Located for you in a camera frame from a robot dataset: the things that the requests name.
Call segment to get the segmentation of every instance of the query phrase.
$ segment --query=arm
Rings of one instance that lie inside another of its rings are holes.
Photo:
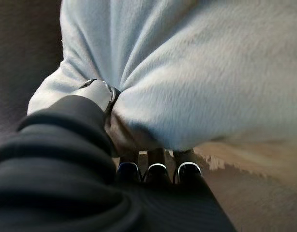
[[[0,146],[0,232],[126,230],[140,210],[109,186],[116,168],[104,113],[67,96]]]

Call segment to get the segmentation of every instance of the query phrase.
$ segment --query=white fleece blanket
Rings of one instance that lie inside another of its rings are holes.
[[[103,79],[120,151],[214,141],[196,149],[212,167],[297,184],[297,0],[65,0],[60,23],[29,114]]]

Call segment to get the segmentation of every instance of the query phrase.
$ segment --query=smartwatch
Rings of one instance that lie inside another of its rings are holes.
[[[105,114],[108,114],[111,112],[119,94],[119,90],[108,85],[105,81],[91,79],[70,95],[88,98],[96,103]]]

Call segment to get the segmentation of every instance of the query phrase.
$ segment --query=floor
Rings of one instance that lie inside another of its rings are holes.
[[[175,165],[166,155],[169,175]],[[270,178],[263,178],[230,166],[210,171],[198,158],[203,176],[222,208],[239,232],[297,232],[297,187],[283,186]],[[139,157],[142,173],[146,156]]]

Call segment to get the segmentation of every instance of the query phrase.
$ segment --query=dark gray surface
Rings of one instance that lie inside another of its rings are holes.
[[[0,141],[62,60],[60,1],[0,0]]]

